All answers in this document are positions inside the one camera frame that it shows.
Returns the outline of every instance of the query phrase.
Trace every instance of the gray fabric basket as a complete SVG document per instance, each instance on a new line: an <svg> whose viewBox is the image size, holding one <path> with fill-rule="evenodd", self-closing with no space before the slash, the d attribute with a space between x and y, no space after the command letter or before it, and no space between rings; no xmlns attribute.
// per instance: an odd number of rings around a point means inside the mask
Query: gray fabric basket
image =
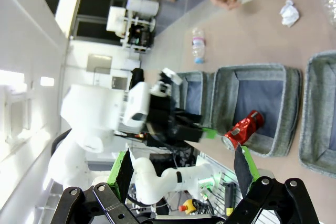
<svg viewBox="0 0 336 224"><path fill-rule="evenodd" d="M259 156L285 156L297 125L300 93L298 69L281 64L219 68L214 76L211 126L223 135L251 110L258 110L265 125L245 145ZM227 138L222 141L233 150Z"/></svg>
<svg viewBox="0 0 336 224"><path fill-rule="evenodd" d="M304 88L299 159L305 167L336 178L336 51L309 60Z"/></svg>
<svg viewBox="0 0 336 224"><path fill-rule="evenodd" d="M176 107L189 113L204 115L207 95L206 74L193 71L178 73L178 76L181 77L182 84L172 86L172 97L176 102Z"/></svg>

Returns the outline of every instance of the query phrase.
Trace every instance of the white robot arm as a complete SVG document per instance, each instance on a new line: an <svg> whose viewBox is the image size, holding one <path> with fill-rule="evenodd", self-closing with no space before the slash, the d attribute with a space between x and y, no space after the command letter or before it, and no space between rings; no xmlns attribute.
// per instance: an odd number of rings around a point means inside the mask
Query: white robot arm
<svg viewBox="0 0 336 224"><path fill-rule="evenodd" d="M213 177L210 164L192 167L168 168L161 177L156 175L154 166L148 158L138 158L133 162L136 198L146 205L152 205L171 191L189 191L201 199L199 182Z"/></svg>
<svg viewBox="0 0 336 224"><path fill-rule="evenodd" d="M145 82L139 82L128 93L98 86L72 85L61 108L61 116L72 130L51 157L48 170L51 178L64 188L89 187L97 173L88 169L85 151L103 152L104 146L113 144L113 133L118 130L120 123L140 129L149 113L151 95L170 96L173 83L180 85L182 79L166 68L160 73L160 79L152 89ZM153 171L153 165L151 163L149 165L148 162L147 164L146 167ZM166 179L173 177L176 177L173 171L165 173ZM159 186L163 180L157 178L156 181L156 185ZM143 188L147 182L146 179L142 182ZM165 190L185 188L185 183L188 184L188 182L176 185L171 183Z"/></svg>

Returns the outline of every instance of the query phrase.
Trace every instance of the crumpled paper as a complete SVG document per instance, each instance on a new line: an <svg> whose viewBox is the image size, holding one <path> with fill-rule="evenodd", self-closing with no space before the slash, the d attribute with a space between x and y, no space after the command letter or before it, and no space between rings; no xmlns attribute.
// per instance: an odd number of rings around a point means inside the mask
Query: crumpled paper
<svg viewBox="0 0 336 224"><path fill-rule="evenodd" d="M298 10L293 5L292 0L286 0L285 6L280 11L284 26L291 27L300 18Z"/></svg>

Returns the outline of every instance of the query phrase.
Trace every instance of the ceiling light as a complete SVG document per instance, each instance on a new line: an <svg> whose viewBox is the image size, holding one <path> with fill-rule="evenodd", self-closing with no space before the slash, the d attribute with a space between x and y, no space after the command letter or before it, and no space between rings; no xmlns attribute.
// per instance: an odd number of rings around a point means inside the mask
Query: ceiling light
<svg viewBox="0 0 336 224"><path fill-rule="evenodd" d="M0 70L0 85L14 86L23 84L25 75L23 73Z"/></svg>
<svg viewBox="0 0 336 224"><path fill-rule="evenodd" d="M44 87L52 87L55 84L54 78L42 76L40 80L40 85Z"/></svg>

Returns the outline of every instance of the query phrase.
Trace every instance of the wooden table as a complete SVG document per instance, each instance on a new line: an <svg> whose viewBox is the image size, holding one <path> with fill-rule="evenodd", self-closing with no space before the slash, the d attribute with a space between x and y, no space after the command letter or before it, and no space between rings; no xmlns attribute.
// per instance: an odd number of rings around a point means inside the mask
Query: wooden table
<svg viewBox="0 0 336 224"><path fill-rule="evenodd" d="M220 66L246 63L278 62L305 72L309 58L324 50L336 49L336 33L331 28L319 0L293 0L300 19L291 28L281 24L280 9L286 0L253 0L231 12L220 12L198 24L206 35L206 62L196 65L191 54L191 31L184 37L184 52L180 71L213 72ZM295 139L287 157L254 156L258 168L271 170L284 182L301 178L310 194L320 221L336 223L336 179L312 172L299 162L299 135L302 100ZM233 169L234 153L220 139L203 139L190 143L218 162Z"/></svg>

